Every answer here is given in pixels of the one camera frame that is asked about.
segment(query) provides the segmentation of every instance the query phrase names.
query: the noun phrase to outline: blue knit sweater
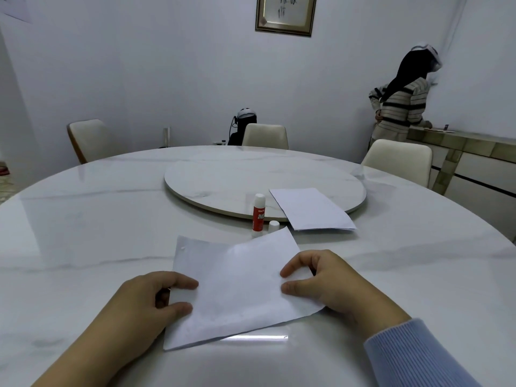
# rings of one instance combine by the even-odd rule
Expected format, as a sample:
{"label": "blue knit sweater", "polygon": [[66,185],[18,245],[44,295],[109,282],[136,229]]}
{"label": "blue knit sweater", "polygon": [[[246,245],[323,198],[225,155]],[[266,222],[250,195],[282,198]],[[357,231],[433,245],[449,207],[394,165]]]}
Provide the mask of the blue knit sweater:
{"label": "blue knit sweater", "polygon": [[480,386],[421,319],[382,331],[364,347],[380,387]]}

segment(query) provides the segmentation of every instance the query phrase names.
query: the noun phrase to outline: chair backrest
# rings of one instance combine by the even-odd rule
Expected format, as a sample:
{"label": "chair backrest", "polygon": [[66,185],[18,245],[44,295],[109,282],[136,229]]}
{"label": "chair backrest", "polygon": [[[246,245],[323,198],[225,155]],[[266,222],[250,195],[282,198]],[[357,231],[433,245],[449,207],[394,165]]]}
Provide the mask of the chair backrest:
{"label": "chair backrest", "polygon": [[67,131],[81,164],[125,153],[102,121],[74,122],[67,126]]}
{"label": "chair backrest", "polygon": [[243,135],[242,146],[288,149],[287,130],[280,125],[249,123]]}
{"label": "chair backrest", "polygon": [[371,146],[362,165],[428,187],[432,156],[432,149],[425,145],[377,140]]}

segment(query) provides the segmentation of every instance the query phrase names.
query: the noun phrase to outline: floor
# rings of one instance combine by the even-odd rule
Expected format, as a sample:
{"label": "floor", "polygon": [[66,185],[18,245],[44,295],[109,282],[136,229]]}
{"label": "floor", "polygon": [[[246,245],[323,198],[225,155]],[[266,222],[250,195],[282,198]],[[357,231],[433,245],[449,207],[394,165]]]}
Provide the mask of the floor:
{"label": "floor", "polygon": [[16,194],[16,188],[11,176],[0,176],[0,205]]}

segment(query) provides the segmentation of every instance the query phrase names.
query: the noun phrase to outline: framed picture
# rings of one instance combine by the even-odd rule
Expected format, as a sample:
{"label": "framed picture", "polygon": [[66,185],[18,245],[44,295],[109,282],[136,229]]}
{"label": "framed picture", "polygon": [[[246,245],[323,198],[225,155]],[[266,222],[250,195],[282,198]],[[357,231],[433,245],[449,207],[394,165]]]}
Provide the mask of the framed picture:
{"label": "framed picture", "polygon": [[256,31],[312,36],[317,0],[258,0]]}

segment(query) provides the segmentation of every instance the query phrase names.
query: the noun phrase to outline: round marble table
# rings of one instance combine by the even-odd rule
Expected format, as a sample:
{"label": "round marble table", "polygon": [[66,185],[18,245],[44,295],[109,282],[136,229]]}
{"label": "round marble table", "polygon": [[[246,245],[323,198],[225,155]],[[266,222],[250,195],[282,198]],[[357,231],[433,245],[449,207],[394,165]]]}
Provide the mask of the round marble table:
{"label": "round marble table", "polygon": [[[123,281],[171,269],[178,235],[251,239],[248,220],[194,207],[164,184],[166,169],[185,152],[194,159],[220,148],[100,160],[0,206],[1,385],[31,384]],[[509,240],[454,202],[395,176],[306,153],[245,151],[258,161],[260,155],[320,160],[357,177],[367,190],[366,202],[351,214],[358,229],[294,233],[299,247],[328,248],[345,258],[421,317],[480,383],[514,384],[516,247]],[[162,345],[160,338],[116,384],[375,385],[360,340],[325,311],[189,349],[163,352]]]}
{"label": "round marble table", "polygon": [[271,153],[221,146],[209,152],[184,149],[167,169],[164,181],[179,198],[192,205],[253,219],[255,195],[265,195],[265,221],[288,222],[269,189],[316,187],[345,212],[365,201],[366,190],[357,178],[326,159],[292,156],[287,150]]}

